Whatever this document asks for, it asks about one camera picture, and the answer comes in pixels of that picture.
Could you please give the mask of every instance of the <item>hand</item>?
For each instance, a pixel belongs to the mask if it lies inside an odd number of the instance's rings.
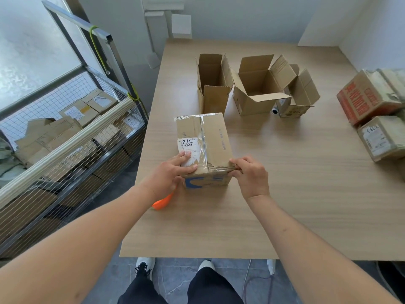
[[[153,203],[172,193],[176,186],[184,181],[181,175],[192,173],[197,169],[197,164],[189,167],[180,166],[187,162],[190,156],[191,152],[186,153],[182,150],[177,156],[160,163],[149,176],[142,180],[139,186],[152,192]]]
[[[270,197],[269,174],[260,162],[251,156],[230,159],[230,162],[234,163],[237,169],[229,175],[238,179],[242,196],[246,201],[256,196]]]

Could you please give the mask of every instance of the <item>grey tile floor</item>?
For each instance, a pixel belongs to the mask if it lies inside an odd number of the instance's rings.
[[[123,194],[135,182],[138,161],[132,163],[85,211],[90,211]],[[83,304],[114,304],[130,282],[135,278],[136,257],[119,257],[117,248],[110,263],[100,276],[93,290]],[[157,258],[153,272],[153,283],[159,294],[169,304],[187,303],[187,289],[203,259],[198,258]],[[217,272],[224,276],[242,296],[246,293],[246,304],[267,304],[272,282],[270,301],[273,304],[300,304],[280,261],[276,262],[275,273],[271,277],[264,259],[213,259]],[[356,263],[383,285],[376,265],[372,261]]]

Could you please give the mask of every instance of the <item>sneaker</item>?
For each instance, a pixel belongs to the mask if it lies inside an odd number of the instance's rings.
[[[212,270],[214,270],[215,271],[215,267],[214,267],[214,264],[212,263],[212,261],[211,260],[204,260],[201,264],[200,264],[200,266],[198,267],[198,270],[200,271],[202,268],[204,268],[204,267],[209,267],[209,268],[211,268]]]
[[[144,276],[152,280],[152,271],[155,266],[155,262],[156,258],[154,257],[138,257],[135,267],[136,277]]]

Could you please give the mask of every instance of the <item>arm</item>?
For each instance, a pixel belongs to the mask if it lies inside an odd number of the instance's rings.
[[[197,166],[179,153],[119,198],[69,223],[0,269],[0,303],[81,303],[117,246],[150,208]]]
[[[351,260],[282,210],[270,197],[268,173],[250,156],[231,159],[230,174],[266,231],[305,304],[399,302]]]

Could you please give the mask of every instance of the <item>forearm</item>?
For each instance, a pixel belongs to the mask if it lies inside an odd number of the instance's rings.
[[[0,302],[81,303],[153,198],[132,187],[18,256],[0,270]]]
[[[248,204],[305,304],[399,303],[351,260],[296,221],[270,197]]]

